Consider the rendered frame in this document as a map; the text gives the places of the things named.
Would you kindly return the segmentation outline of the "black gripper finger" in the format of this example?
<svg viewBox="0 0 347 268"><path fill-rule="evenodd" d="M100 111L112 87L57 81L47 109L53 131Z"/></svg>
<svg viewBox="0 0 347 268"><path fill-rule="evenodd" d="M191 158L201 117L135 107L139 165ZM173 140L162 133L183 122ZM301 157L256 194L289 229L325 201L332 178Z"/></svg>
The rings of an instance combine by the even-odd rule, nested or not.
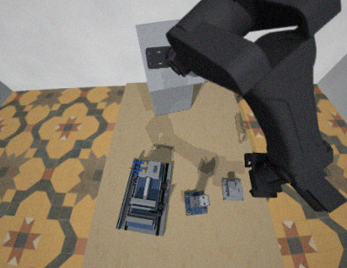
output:
<svg viewBox="0 0 347 268"><path fill-rule="evenodd" d="M251 193L252 197L254 197L251 189L250 189L250 193ZM276 198L276 197L277 197L277 193L271 193L271 197L266 197L266 198Z"/></svg>
<svg viewBox="0 0 347 268"><path fill-rule="evenodd" d="M248 165L248 162L250 161L250 158L248 157L251 153L245 153L244 157L245 157L245 168L250 168L251 164Z"/></svg>

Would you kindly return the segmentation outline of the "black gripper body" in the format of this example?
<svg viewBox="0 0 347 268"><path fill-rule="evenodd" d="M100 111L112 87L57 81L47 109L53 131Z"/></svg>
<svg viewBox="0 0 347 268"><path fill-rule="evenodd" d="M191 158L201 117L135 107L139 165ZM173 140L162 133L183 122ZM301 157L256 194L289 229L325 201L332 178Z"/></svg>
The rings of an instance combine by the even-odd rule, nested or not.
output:
<svg viewBox="0 0 347 268"><path fill-rule="evenodd" d="M282 192L281 185L269 184L280 180L267 168L266 153L251 153L249 156L252 169L248 171L254 197L271 197L271 193ZM263 161L262 161L263 160Z"/></svg>

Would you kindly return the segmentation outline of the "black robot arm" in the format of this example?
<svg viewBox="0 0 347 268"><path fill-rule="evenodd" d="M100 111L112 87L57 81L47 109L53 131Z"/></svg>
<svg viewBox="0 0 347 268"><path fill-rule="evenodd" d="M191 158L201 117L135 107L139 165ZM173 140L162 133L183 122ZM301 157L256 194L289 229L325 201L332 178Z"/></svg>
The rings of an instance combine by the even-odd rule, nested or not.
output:
<svg viewBox="0 0 347 268"><path fill-rule="evenodd" d="M265 135L267 168L280 177L269 184L290 183L317 212L347 202L324 178L333 148L320 134L314 94L315 34L341 9L341 0L201 0L166 33L170 46L145 50L149 69L191 70L241 95Z"/></svg>

